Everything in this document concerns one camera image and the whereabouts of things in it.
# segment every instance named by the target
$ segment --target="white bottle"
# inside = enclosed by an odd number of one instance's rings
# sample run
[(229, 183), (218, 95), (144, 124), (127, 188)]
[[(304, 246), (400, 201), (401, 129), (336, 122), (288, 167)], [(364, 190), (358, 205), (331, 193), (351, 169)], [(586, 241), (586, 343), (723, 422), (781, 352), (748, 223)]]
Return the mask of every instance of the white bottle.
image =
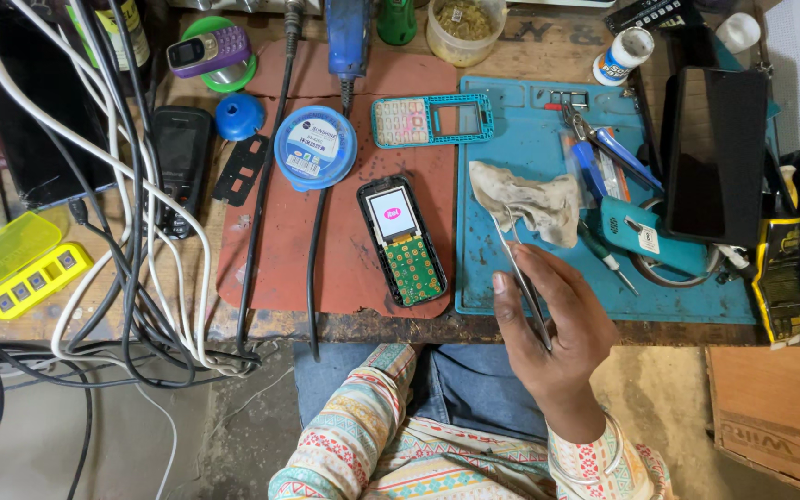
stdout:
[(594, 60), (594, 78), (603, 85), (622, 84), (632, 69), (650, 58), (653, 46), (653, 36), (646, 29), (623, 29), (610, 48)]
[(715, 34), (731, 53), (740, 53), (761, 39), (761, 26), (752, 16), (736, 13), (721, 23)]

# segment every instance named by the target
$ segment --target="patterned shirt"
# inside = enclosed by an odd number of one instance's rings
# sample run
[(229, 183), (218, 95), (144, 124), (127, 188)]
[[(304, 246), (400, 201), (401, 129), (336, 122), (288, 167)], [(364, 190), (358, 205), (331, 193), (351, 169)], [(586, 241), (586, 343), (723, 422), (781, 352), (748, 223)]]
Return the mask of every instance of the patterned shirt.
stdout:
[[(415, 363), (407, 344), (375, 349), (302, 432), (298, 449), (270, 480), (269, 497), (674, 498), (660, 455), (614, 435), (610, 425), (587, 445), (569, 443), (549, 429), (547, 445), (565, 472), (559, 473), (546, 444), (407, 417)], [(619, 446), (621, 460), (606, 472)]]

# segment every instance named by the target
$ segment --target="blue container lid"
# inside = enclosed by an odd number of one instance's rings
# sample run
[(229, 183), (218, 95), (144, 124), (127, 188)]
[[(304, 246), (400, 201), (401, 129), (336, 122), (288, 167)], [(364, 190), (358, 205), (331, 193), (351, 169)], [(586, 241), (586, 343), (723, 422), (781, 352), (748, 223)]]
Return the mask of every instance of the blue container lid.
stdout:
[(307, 106), (276, 131), (276, 164), (298, 191), (334, 186), (356, 160), (356, 132), (348, 119), (325, 106)]

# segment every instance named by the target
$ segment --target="green circuit board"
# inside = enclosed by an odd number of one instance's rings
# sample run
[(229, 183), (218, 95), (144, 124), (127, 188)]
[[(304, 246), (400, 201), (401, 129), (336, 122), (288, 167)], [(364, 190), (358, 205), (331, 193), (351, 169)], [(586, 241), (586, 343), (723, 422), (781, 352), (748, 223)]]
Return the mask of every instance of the green circuit board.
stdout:
[(389, 244), (385, 248), (385, 254), (391, 263), (391, 274), (400, 289), (404, 305), (427, 301), (440, 294), (442, 290), (438, 275), (421, 236)]

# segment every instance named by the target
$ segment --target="jeans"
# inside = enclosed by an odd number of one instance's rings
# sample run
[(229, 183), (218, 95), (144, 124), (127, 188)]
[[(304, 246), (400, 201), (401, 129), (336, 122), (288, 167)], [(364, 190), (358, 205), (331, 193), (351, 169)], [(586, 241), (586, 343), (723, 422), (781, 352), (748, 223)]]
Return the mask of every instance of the jeans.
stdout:
[[(293, 345), (301, 427), (323, 409), (378, 344), (320, 344), (315, 363), (306, 343)], [(429, 345), (419, 356), (407, 415), (475, 431), (545, 442), (548, 426), (517, 380), (504, 345)]]

